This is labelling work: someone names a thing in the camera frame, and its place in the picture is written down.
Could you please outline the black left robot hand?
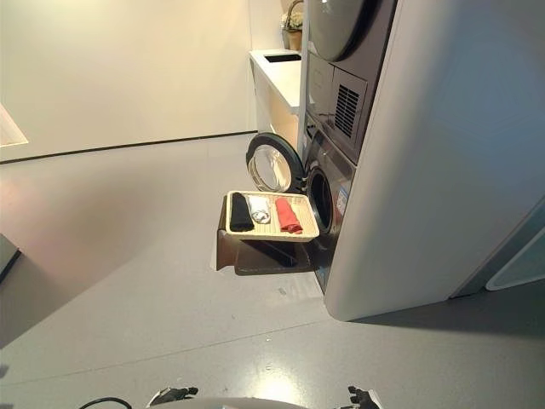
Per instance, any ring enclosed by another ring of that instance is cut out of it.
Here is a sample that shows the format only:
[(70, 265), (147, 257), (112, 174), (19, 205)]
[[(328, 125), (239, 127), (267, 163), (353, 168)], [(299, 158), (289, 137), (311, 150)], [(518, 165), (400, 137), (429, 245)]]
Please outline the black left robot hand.
[(197, 393), (198, 388), (196, 387), (179, 389), (167, 387), (165, 389), (159, 390), (148, 402), (147, 407), (160, 405), (172, 401), (193, 399), (197, 395)]

